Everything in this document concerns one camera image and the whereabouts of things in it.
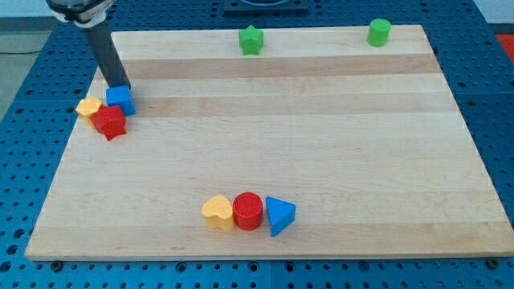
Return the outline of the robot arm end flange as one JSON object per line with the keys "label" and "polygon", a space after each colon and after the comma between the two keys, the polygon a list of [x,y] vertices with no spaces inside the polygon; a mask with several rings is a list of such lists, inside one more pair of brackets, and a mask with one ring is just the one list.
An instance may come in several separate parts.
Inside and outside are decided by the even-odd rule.
{"label": "robot arm end flange", "polygon": [[52,14],[60,22],[73,22],[80,28],[102,23],[116,0],[46,0]]}

